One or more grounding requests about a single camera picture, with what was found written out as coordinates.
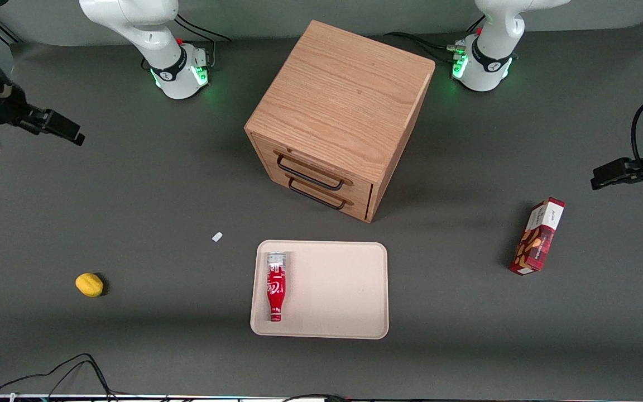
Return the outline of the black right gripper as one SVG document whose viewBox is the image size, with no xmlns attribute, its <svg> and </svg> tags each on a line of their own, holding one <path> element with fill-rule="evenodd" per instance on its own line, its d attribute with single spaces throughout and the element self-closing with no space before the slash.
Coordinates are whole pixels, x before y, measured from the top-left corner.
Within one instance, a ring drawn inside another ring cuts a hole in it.
<svg viewBox="0 0 643 402">
<path fill-rule="evenodd" d="M 53 109 L 33 111 L 18 85 L 0 83 L 0 125 L 11 125 L 34 135 L 49 134 L 81 146 L 86 137 L 81 127 Z"/>
</svg>

